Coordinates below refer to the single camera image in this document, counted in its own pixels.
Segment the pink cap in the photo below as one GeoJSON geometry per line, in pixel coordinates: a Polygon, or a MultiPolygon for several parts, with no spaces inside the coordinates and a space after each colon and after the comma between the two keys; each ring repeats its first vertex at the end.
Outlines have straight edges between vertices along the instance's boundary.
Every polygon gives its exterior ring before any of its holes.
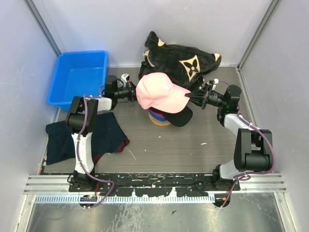
{"type": "Polygon", "coordinates": [[[137,101],[143,109],[152,107],[171,114],[179,113],[185,108],[189,102],[186,94],[190,92],[172,83],[162,72],[143,76],[136,86],[137,101]]]}

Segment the black cap white logo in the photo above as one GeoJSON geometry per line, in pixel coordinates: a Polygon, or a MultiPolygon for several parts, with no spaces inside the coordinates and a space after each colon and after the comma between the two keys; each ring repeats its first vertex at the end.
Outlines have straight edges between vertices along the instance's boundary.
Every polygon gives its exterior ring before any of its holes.
{"type": "Polygon", "coordinates": [[[185,107],[182,111],[172,114],[172,113],[167,113],[160,111],[158,109],[155,109],[153,107],[149,108],[152,111],[156,113],[162,114],[168,122],[171,123],[171,125],[176,126],[176,127],[183,127],[186,124],[189,123],[193,116],[193,111],[189,107],[185,107]]]}

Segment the blue cap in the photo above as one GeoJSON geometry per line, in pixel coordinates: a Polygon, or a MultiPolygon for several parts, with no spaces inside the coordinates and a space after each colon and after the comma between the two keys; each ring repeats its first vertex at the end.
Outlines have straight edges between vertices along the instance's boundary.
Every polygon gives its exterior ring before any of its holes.
{"type": "Polygon", "coordinates": [[[160,114],[160,113],[156,113],[154,111],[152,111],[151,109],[148,109],[148,112],[150,114],[150,116],[155,119],[156,121],[160,122],[160,123],[167,123],[168,121],[166,120],[166,118],[160,114]]]}

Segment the wooden hat stand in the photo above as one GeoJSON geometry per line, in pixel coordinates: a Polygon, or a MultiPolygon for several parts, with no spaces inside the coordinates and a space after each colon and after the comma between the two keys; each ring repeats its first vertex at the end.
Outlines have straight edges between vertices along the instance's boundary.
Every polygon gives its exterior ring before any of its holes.
{"type": "Polygon", "coordinates": [[[157,126],[160,126],[160,127],[166,127],[166,126],[171,125],[171,123],[168,122],[167,120],[165,120],[165,121],[160,121],[160,120],[154,118],[154,117],[153,117],[152,115],[150,115],[150,114],[149,114],[149,119],[150,119],[150,121],[151,121],[153,124],[155,124],[155,125],[157,125],[157,126]]]}

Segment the navy blue cloth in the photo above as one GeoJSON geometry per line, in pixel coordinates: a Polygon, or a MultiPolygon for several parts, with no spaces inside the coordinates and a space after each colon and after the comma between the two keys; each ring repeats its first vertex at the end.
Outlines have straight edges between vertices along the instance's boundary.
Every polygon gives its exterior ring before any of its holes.
{"type": "MultiPolygon", "coordinates": [[[[65,121],[45,127],[48,135],[46,164],[51,165],[75,157],[70,129],[65,121]]],[[[96,164],[105,153],[122,152],[130,143],[112,112],[97,116],[96,128],[91,138],[92,160],[96,164]]]]}

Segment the blue plastic bin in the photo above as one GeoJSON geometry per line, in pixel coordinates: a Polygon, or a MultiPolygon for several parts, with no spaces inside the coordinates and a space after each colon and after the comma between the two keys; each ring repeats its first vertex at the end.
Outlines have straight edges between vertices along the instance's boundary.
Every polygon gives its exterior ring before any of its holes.
{"type": "Polygon", "coordinates": [[[75,96],[99,95],[105,84],[108,53],[104,50],[62,53],[56,66],[47,103],[67,112],[75,96]]]}

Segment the magenta cap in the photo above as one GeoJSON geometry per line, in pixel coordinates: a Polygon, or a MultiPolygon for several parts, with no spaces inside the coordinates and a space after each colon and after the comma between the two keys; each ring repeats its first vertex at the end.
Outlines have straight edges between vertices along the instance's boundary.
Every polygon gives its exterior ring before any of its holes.
{"type": "Polygon", "coordinates": [[[158,114],[155,112],[151,112],[151,114],[152,114],[152,117],[158,121],[162,121],[162,122],[166,121],[166,118],[162,114],[158,114]]]}

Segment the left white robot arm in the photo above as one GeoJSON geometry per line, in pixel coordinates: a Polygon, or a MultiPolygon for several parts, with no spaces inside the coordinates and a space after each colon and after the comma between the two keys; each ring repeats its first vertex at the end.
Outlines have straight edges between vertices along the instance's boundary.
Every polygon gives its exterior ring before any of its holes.
{"type": "Polygon", "coordinates": [[[75,96],[66,117],[75,149],[75,168],[70,183],[85,191],[95,189],[98,180],[94,178],[95,165],[92,160],[91,138],[96,127],[98,112],[113,110],[119,99],[136,101],[136,86],[125,73],[117,78],[109,75],[98,97],[75,96]]]}

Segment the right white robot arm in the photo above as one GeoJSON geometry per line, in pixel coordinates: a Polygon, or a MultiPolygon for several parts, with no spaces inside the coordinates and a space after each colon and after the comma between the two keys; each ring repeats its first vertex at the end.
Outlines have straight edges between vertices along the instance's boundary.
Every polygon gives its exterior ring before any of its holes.
{"type": "Polygon", "coordinates": [[[190,101],[205,109],[217,107],[217,120],[236,136],[233,159],[216,166],[211,183],[216,190],[223,190],[232,181],[245,180],[251,174],[269,174],[274,170],[275,155],[272,133],[248,122],[239,111],[241,88],[229,85],[224,94],[215,91],[218,80],[211,80],[198,91],[187,93],[190,101]]]}

